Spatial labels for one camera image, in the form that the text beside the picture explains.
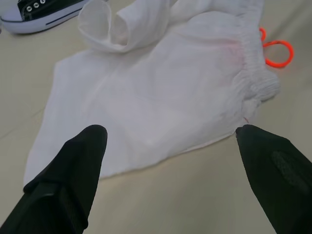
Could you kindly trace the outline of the white mesh laundry bag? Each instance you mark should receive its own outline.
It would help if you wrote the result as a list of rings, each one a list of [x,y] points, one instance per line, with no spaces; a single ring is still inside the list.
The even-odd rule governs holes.
[[[280,88],[265,65],[263,5],[135,0],[112,14],[105,0],[90,0],[78,16],[89,50],[55,65],[24,183],[92,124],[108,132],[105,178],[205,147],[251,121]]]

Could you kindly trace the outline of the black and white sneaker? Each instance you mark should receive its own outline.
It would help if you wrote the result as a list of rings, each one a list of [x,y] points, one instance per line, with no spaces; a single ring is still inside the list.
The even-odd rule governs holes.
[[[31,34],[55,27],[75,16],[90,0],[19,0],[0,16],[12,34]]]

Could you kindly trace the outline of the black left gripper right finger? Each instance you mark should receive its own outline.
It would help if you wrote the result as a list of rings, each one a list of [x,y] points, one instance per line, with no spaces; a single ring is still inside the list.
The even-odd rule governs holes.
[[[235,134],[251,189],[276,234],[312,234],[312,162],[288,139],[254,125]]]

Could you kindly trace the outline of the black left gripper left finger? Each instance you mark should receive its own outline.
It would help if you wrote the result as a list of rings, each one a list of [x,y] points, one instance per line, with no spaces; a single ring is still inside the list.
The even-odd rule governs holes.
[[[23,188],[0,234],[83,234],[98,187],[107,130],[86,127]]]

